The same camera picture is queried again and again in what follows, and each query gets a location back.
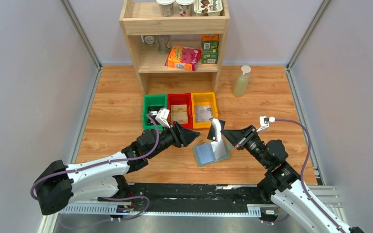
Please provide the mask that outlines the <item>grey-green card holder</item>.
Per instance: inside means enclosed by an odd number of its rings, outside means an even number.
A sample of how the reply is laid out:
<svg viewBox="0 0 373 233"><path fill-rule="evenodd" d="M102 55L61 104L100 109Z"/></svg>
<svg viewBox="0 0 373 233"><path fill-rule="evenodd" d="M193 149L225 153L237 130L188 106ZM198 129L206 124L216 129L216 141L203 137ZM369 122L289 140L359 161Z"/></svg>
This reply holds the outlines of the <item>grey-green card holder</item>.
<svg viewBox="0 0 373 233"><path fill-rule="evenodd" d="M226 143L224 139L220 142L210 141L193 147L194 155L198 166L205 166L211 163L230 159L230 150L233 146Z"/></svg>

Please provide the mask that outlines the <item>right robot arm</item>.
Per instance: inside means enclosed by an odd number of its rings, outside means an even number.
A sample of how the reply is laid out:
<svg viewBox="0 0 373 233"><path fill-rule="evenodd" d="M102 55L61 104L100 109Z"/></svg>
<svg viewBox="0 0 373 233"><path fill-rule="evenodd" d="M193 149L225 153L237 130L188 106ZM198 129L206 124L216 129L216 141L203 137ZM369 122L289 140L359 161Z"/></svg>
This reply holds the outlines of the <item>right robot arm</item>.
<svg viewBox="0 0 373 233"><path fill-rule="evenodd" d="M360 233L349 226L301 180L300 174L286 161L288 153L281 140L262 141L254 126L241 130L221 130L237 149L247 150L267 171L258 184L258 198L274 203L294 218L309 233Z"/></svg>

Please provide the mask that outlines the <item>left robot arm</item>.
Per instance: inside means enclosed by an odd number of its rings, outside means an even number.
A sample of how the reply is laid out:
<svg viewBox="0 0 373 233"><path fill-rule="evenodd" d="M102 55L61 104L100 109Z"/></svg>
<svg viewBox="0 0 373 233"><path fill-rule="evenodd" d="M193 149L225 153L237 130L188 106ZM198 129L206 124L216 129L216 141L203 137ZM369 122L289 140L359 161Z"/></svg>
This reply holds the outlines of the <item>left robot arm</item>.
<svg viewBox="0 0 373 233"><path fill-rule="evenodd" d="M90 199L123 201L129 195L124 175L138 171L148 161L173 146L189 146L201 134L175 122L163 130L146 129L129 146L113 155L78 164L50 163L33 183L30 193L41 214L55 214L67 205Z"/></svg>

